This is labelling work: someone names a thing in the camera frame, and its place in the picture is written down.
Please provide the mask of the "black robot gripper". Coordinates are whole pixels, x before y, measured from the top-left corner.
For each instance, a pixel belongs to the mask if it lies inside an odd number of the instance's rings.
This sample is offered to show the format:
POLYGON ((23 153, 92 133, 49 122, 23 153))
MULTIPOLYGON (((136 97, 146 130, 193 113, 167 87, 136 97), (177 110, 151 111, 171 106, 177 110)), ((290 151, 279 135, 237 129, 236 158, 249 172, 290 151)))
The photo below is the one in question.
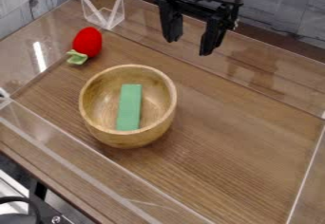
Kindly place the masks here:
MULTIPOLYGON (((161 36, 168 43, 176 42, 183 35, 183 15, 176 7, 184 12, 213 12, 216 6, 228 7, 233 14, 243 6, 241 0, 160 0, 160 23, 161 36)), ((231 27, 231 20, 227 14, 213 14, 205 24, 205 30, 200 38, 199 55, 208 56, 212 50, 220 46, 227 29, 231 27)))

